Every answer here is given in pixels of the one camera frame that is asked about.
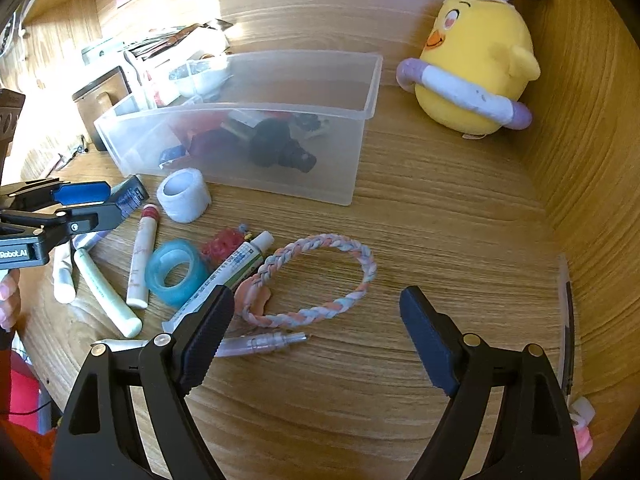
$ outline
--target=orange beak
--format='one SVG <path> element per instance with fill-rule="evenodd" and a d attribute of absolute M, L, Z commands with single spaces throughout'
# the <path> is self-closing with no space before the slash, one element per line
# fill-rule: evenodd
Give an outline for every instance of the orange beak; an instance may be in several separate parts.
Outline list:
<path fill-rule="evenodd" d="M 427 43 L 424 45 L 425 50 L 431 50 L 444 43 L 445 35 L 441 34 L 438 29 L 434 30 L 427 39 Z"/>

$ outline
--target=transparent plastic bin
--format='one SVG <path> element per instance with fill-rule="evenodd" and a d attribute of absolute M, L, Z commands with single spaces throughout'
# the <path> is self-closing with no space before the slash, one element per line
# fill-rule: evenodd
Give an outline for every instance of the transparent plastic bin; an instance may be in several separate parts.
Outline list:
<path fill-rule="evenodd" d="M 198 168 L 207 181 L 349 205 L 382 56 L 277 50 L 227 57 L 209 98 L 148 109 L 129 95 L 95 126 L 123 175 Z"/>

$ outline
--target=yellow chick plush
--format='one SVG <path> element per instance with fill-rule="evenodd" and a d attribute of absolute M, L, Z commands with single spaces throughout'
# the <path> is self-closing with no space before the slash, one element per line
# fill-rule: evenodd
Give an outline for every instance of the yellow chick plush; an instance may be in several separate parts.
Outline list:
<path fill-rule="evenodd" d="M 529 29 L 507 0 L 445 0 L 420 60 L 403 61 L 397 74 L 431 118 L 475 139 L 529 125 L 530 112 L 517 101 L 540 66 Z"/>
<path fill-rule="evenodd" d="M 540 77 L 527 25 L 500 0 L 445 0 L 420 59 L 514 101 Z M 485 136 L 501 126 L 424 86 L 416 85 L 415 96 L 431 118 L 464 134 Z"/>

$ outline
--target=braided loop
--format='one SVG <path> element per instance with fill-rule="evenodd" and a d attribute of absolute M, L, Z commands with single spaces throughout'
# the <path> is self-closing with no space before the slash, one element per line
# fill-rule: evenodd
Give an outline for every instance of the braided loop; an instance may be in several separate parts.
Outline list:
<path fill-rule="evenodd" d="M 265 285 L 271 277 L 286 264 L 290 259 L 300 253 L 308 253 L 314 249 L 334 248 L 349 253 L 356 258 L 362 266 L 364 276 L 362 282 L 353 292 L 344 298 L 329 301 L 320 306 L 303 308 L 297 312 L 287 312 L 286 314 L 255 316 L 249 310 L 257 297 L 258 290 Z M 248 291 L 244 304 L 242 305 L 242 318 L 255 326 L 268 328 L 293 328 L 308 325 L 321 319 L 331 319 L 341 312 L 349 310 L 358 300 L 360 300 L 369 288 L 369 283 L 376 277 L 376 263 L 373 261 L 371 250 L 357 240 L 351 240 L 346 236 L 336 234 L 322 234 L 310 238 L 300 238 L 297 242 L 290 243 L 283 249 L 278 249 L 273 256 L 269 256 L 258 269 L 258 273 L 253 278 L 253 283 Z"/>

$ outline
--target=wooden tabletop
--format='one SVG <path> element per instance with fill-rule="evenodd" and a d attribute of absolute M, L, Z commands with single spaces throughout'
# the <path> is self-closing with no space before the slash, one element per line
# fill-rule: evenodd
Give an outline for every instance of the wooden tabletop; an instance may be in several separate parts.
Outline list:
<path fill-rule="evenodd" d="M 162 216 L 158 244 L 199 244 L 245 222 L 269 230 L 280 247 L 318 232 L 367 244 L 378 277 L 348 313 L 308 328 L 288 351 L 215 359 L 188 406 L 204 440 L 232 479 L 404 479 L 447 403 L 433 388 L 405 332 L 398 295 L 420 285 L 463 332 L 520 350 L 541 344 L 557 368 L 558 249 L 523 167 L 501 134 L 463 140 L 425 121 L 415 98 L 382 87 L 367 123 L 351 206 L 211 184 L 213 204 L 193 224 Z M 105 153 L 81 155 L 61 173 L 76 182 L 123 177 Z M 151 201 L 160 179 L 142 177 Z M 92 251 L 124 296 L 140 213 Z M 278 274 L 268 312 L 338 297 L 360 280 L 357 263 L 332 251 L 301 257 Z M 118 338 L 77 274 L 78 298 L 58 304 L 50 265 L 24 270 L 21 337 L 37 373 L 64 407 L 90 343 Z M 156 298 L 141 313 L 150 338 L 172 310 Z M 150 461 L 166 474 L 142 392 L 134 388 Z M 467 473 L 480 469 L 498 411 L 496 392 Z"/>

